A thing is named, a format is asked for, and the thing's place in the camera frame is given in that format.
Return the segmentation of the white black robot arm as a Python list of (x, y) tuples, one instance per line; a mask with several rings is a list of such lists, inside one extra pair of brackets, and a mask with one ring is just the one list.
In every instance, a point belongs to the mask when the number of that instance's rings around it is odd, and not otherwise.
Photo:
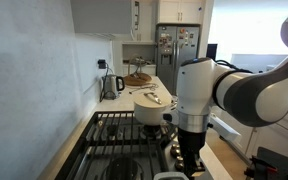
[[(281, 26), (281, 39), (288, 47), (288, 18)], [(271, 125), (286, 116), (288, 56), (274, 69), (257, 74), (210, 58), (186, 60), (178, 70), (177, 97), (178, 140), (184, 174), (190, 177), (198, 168), (212, 106), (250, 127)]]

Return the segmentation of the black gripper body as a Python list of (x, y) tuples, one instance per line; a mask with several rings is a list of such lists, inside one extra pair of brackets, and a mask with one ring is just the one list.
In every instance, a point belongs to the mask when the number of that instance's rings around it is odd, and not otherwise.
[(184, 174), (192, 177), (194, 173), (203, 172), (205, 166), (200, 160), (200, 150), (205, 145), (206, 133), (192, 133), (178, 130), (181, 156), (184, 160)]

